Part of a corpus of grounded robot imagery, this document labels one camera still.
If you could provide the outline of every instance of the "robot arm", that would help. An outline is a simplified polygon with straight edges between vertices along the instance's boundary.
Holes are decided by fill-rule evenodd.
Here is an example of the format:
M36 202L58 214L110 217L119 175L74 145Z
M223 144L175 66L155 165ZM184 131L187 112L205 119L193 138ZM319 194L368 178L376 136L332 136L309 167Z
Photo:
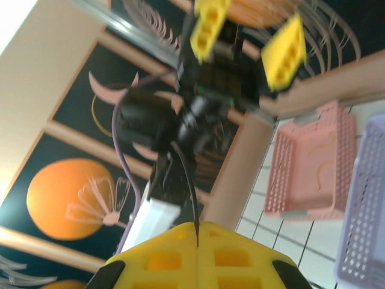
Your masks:
M141 88L131 88L122 102L118 136L158 152L158 159L139 212L118 253L168 230L189 198L197 203L191 184L195 154L226 121L232 107L255 111L260 96L275 99L278 92L291 85L304 61L303 29L296 15L263 48L260 59L243 63L244 39L238 25L222 19L221 5L226 3L198 1L199 8L186 16L175 84L183 97L178 115L170 101ZM214 12L217 20L212 20ZM205 39L205 45L200 45L199 39ZM198 234L198 212L196 208L194 211Z

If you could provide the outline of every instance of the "orange circle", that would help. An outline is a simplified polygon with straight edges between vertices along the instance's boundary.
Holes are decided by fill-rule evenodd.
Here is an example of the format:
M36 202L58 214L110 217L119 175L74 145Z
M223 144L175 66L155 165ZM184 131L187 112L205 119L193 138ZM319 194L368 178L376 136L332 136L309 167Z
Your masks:
M85 283L77 280L62 280L41 287L41 289L84 289Z
M114 190L112 176L103 165L72 158L54 162L35 175L26 205L35 225L47 236L77 240L100 229L105 213L101 203L111 210Z

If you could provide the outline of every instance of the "pink leaf painting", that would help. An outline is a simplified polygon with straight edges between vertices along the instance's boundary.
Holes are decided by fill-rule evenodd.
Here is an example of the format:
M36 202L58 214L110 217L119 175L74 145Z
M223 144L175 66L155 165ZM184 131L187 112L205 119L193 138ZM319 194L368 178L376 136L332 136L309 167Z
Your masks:
M166 22L157 10L144 0L122 0L122 2L127 14L139 28L153 33L163 43L179 53L180 36L174 36L173 30L167 28Z
M96 80L96 78L91 72L88 73L88 78L90 80L91 89L95 93L97 98L107 104L117 104L119 99L124 97L124 95L128 91L128 89L113 90L103 86L99 81ZM137 72L134 80L131 82L131 86L136 86L138 82L139 74ZM174 110L177 113L179 112L182 106L182 98L179 95L172 92L156 92L155 95L171 100L171 105L173 106ZM158 157L158 154L156 152L153 152L148 148L145 148L144 146L141 146L136 143L133 143L132 146L142 157L147 158L148 160L156 160Z

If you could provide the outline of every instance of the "tile grout line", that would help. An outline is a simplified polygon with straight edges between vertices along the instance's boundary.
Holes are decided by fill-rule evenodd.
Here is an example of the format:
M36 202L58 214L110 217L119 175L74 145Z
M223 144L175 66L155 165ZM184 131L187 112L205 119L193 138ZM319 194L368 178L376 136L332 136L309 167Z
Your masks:
M254 234L253 234L253 238L252 238L253 240L254 240L255 233L257 232L258 225L259 225L259 222L260 222L260 220L261 220L261 218L262 218L262 215L263 215L263 210L262 210L262 212L261 212L261 214L260 214L260 216L259 216L259 220L258 220L258 222L257 222L257 226L255 227Z
M303 258L303 254L305 253L305 250L306 250L307 242L309 241L310 234L312 233L313 225L314 225L314 221L312 222L312 225L310 226L309 233L308 233L308 235L307 235L305 245L303 246L301 258L300 258L300 261L298 262L298 268L300 267L300 264L301 264L301 261L302 261L302 258Z
M255 221L252 221L252 220L250 220L250 219L247 218L247 217L242 217L242 219L244 219L244 221L250 223L251 225L254 225L254 226L257 225L257 223L256 223ZM276 231L274 231L274 230L272 230L272 229L270 229L270 228L267 228L267 227L265 227L264 225L258 225L258 227L261 227L261 228L264 229L265 231L267 231L267 232L269 232L269 233L272 233L272 234L276 234L276 233L277 233ZM279 234L279 237L282 238L282 239L285 239L286 241L291 242L291 243L294 244L294 245L297 245L297 246L299 246L299 247L304 247L304 244L302 244L302 243L300 243L300 242L298 242L298 241L296 241L296 240L293 240L293 239L291 239L291 238L289 238L289 237L287 237L287 236L285 236L285 235ZM313 249L313 248L311 248L311 247L307 247L306 250L308 250L308 251L310 251L310 252L312 252L312 253L314 253L314 254L317 254L318 256L323 257L324 259L326 259L326 260L328 260L328 261L330 261L330 262L336 262L336 259L334 259L334 258L332 258L332 257L330 257L330 256L328 256L328 255L325 255L324 253L319 252L319 251L317 251L317 250L315 250L315 249Z
M276 239L274 240L273 249L276 246L276 243L277 243L277 240L278 240L278 236L279 236L279 232L281 231L282 225L283 225L283 220L281 222L281 225L279 226L279 229L278 229L278 232L277 232L277 235L276 235Z
M251 191L252 194L256 194L257 196L266 197L266 194L261 193L260 191Z
M236 227L235 227L235 232L236 232L236 231L238 230L238 228L239 228L239 224L240 224L240 222L241 222L241 220L242 220L242 218L243 218L243 214L245 213L245 210L246 210L248 201L249 201L250 198L251 198L251 194L254 193L253 189L254 189L254 187L255 187L255 184L257 183L257 180L258 180L258 177L259 177L259 173L260 173L260 168L259 168L257 177L256 177L255 180L254 180L254 184L253 184L253 186L252 186L252 188L251 188L251 192L249 192L249 194L248 194L247 201L246 201L246 203L245 203L245 205L244 205L244 207L243 207L242 213L241 213L241 217L239 218L238 224L237 224Z

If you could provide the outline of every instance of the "metal rod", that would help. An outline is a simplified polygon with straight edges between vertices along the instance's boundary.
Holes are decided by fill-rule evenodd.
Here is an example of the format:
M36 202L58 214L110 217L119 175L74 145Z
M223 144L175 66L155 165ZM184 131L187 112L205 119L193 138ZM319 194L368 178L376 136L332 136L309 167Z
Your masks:
M105 22L126 40L138 45L171 67L177 68L178 56L175 49L166 46L155 36L139 29L133 21L120 17L107 6L95 0L72 0L72 2Z

